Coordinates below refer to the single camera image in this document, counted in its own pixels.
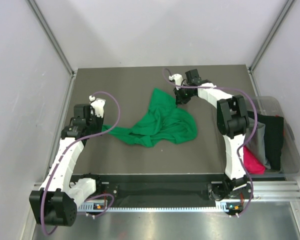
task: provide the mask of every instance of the clear plastic container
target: clear plastic container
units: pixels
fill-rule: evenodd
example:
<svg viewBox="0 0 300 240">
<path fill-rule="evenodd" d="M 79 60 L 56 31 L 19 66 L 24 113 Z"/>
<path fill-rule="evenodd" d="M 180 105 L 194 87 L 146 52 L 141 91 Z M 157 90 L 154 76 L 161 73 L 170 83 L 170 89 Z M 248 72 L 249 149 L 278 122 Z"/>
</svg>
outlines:
<svg viewBox="0 0 300 240">
<path fill-rule="evenodd" d="M 274 97 L 255 96 L 252 97 L 252 100 L 258 114 L 285 117 L 278 100 Z M 248 100 L 246 100 L 246 107 L 248 111 L 252 111 L 252 106 Z M 284 119 L 284 140 L 281 150 L 281 171 L 266 170 L 264 174 L 254 174 L 253 177 L 277 178 L 294 176 L 300 176 L 300 155 L 295 144 L 294 133 L 286 119 Z"/>
</svg>

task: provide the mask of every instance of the dark gray tabletop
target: dark gray tabletop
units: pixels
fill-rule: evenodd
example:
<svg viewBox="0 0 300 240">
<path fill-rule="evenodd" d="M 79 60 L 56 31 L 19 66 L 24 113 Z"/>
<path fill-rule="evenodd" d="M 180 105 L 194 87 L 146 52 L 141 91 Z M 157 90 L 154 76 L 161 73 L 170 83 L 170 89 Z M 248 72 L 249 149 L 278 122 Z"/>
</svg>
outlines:
<svg viewBox="0 0 300 240">
<path fill-rule="evenodd" d="M 234 87 L 254 96 L 253 86 L 245 65 L 224 66 L 171 66 L 172 73 L 184 75 L 197 68 L 202 79 L 209 79 L 220 87 Z M 89 95 L 96 91 L 112 94 L 121 108 L 120 127 L 130 128 L 148 110 L 154 88 L 174 97 L 173 86 L 162 78 L 162 67 L 122 67 L 79 69 L 74 83 L 66 122 L 73 116 L 75 104 L 88 103 Z M 111 98 L 106 99 L 105 124 L 117 119 L 117 107 Z M 193 115 L 198 136 L 182 144 L 160 141 L 155 147 L 127 145 L 106 134 L 90 139 L 74 169 L 75 174 L 186 174 L 223 173 L 225 145 L 213 121 L 215 109 L 206 101 L 194 97 L 181 106 Z"/>
</svg>

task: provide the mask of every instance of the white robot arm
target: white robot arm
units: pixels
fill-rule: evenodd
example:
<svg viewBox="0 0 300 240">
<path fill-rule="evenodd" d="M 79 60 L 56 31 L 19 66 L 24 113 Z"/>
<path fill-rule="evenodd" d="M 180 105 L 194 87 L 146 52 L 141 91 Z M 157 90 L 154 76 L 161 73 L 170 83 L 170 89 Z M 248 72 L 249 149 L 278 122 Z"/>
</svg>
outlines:
<svg viewBox="0 0 300 240">
<path fill-rule="evenodd" d="M 206 88 L 181 88 L 182 75 L 174 74 L 169 77 L 177 85 L 174 89 L 176 104 L 186 104 L 191 97 L 198 96 L 208 101 L 217 110 L 217 126 L 223 135 L 226 151 L 225 167 L 225 192 L 230 193 L 247 185 L 246 172 L 237 154 L 238 148 L 244 143 L 249 118 L 243 96 L 233 96 L 222 90 L 215 89 L 215 85 L 208 80 L 202 80 L 196 69 L 188 71 L 186 83 L 193 87 Z M 243 161 L 243 148 L 239 150 Z"/>
<path fill-rule="evenodd" d="M 74 106 L 74 116 L 71 118 L 70 124 L 61 132 L 59 149 L 48 176 L 39 190 L 34 190 L 30 194 L 30 205 L 38 224 L 41 224 L 40 208 L 43 193 L 50 178 L 52 179 L 46 189 L 47 195 L 44 202 L 44 223 L 46 225 L 71 226 L 75 222 L 77 209 L 97 190 L 96 180 L 92 178 L 79 179 L 74 186 L 70 187 L 77 159 L 87 142 L 86 139 L 79 139 L 102 131 L 106 101 L 100 98 L 95 99 L 92 96 L 89 99 L 90 104 Z M 70 144 L 73 145 L 64 153 Z"/>
</svg>

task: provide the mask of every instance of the white arm segment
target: white arm segment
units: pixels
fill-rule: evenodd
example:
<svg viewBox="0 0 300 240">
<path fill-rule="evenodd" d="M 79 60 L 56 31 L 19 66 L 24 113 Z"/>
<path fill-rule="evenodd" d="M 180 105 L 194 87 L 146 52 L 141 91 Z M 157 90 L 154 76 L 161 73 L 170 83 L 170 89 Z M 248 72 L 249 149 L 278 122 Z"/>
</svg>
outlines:
<svg viewBox="0 0 300 240">
<path fill-rule="evenodd" d="M 202 84 L 203 87 L 211 87 L 211 89 L 198 88 L 198 97 L 208 101 L 211 105 L 217 108 L 217 101 L 221 99 L 230 99 L 233 96 L 231 94 L 225 93 L 221 90 L 214 89 L 216 87 L 213 83 L 205 83 Z M 245 141 L 245 135 L 237 135 L 234 136 L 234 139 L 231 139 L 227 135 L 223 135 L 225 142 L 225 152 L 226 152 L 226 167 L 225 174 L 229 177 L 229 179 L 240 179 L 242 178 L 246 172 L 243 169 L 239 157 L 237 155 L 238 147 L 240 147 Z M 239 151 L 242 162 L 244 160 L 244 150 L 243 148 Z M 233 190 L 245 187 L 242 185 Z"/>
<path fill-rule="evenodd" d="M 184 78 L 182 77 L 181 74 L 173 74 L 172 76 L 169 76 L 169 80 L 170 81 L 174 81 L 175 85 L 181 86 L 182 81 L 184 80 Z"/>
<path fill-rule="evenodd" d="M 52 171 L 55 169 L 56 165 L 59 164 L 56 172 L 53 175 L 48 191 L 54 192 L 57 189 L 61 189 L 62 192 L 65 192 L 70 198 L 74 199 L 74 202 L 78 208 L 87 199 L 87 197 L 96 191 L 96 181 L 91 178 L 82 178 L 72 188 L 69 187 L 77 159 L 84 149 L 82 141 L 76 142 L 74 145 L 72 145 L 71 148 L 65 153 L 60 163 L 59 159 L 66 147 L 74 141 L 74 137 L 66 137 L 65 139 L 60 140 L 59 150 L 54 159 L 51 170 L 40 189 L 47 186 Z"/>
</svg>

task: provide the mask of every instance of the green towel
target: green towel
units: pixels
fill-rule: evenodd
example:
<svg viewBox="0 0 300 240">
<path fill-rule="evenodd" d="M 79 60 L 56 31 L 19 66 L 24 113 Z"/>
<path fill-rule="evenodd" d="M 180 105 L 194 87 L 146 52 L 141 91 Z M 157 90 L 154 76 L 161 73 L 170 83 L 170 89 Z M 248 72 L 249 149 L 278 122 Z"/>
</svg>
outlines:
<svg viewBox="0 0 300 240">
<path fill-rule="evenodd" d="M 103 125 L 102 131 L 110 127 Z M 130 145 L 153 147 L 162 139 L 174 144 L 193 140 L 197 126 L 188 112 L 177 108 L 172 96 L 155 88 L 146 115 L 132 128 L 115 127 L 109 134 Z"/>
</svg>

